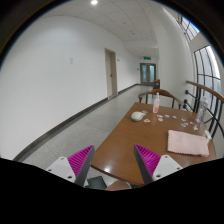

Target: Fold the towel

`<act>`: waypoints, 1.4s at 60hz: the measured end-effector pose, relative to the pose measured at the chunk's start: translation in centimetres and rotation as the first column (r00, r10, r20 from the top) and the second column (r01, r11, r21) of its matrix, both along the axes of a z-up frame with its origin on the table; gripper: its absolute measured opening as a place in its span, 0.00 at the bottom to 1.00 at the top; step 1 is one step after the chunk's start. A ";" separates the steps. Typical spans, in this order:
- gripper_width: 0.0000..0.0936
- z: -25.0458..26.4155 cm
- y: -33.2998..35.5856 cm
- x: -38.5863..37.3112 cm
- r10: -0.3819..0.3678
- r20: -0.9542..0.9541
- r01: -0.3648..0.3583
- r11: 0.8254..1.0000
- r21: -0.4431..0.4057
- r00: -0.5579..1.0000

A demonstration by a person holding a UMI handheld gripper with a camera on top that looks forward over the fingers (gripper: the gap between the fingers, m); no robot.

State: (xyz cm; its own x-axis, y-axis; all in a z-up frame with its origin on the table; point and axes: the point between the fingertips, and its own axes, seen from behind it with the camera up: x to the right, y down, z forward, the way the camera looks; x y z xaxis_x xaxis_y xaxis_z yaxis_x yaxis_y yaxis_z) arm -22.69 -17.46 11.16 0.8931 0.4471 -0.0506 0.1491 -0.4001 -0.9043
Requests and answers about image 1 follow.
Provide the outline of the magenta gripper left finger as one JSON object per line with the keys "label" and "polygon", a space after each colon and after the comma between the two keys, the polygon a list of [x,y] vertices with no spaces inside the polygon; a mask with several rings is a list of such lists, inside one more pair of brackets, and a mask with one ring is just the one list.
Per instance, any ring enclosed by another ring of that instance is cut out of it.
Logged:
{"label": "magenta gripper left finger", "polygon": [[47,171],[83,187],[94,155],[94,146],[90,145],[68,158],[59,157]]}

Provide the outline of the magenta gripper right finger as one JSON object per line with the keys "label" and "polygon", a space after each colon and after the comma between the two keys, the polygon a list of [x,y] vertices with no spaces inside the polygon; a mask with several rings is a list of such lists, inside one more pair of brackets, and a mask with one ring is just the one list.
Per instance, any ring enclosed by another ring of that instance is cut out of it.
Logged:
{"label": "magenta gripper right finger", "polygon": [[169,155],[160,156],[137,144],[134,145],[134,156],[145,185],[182,169]]}

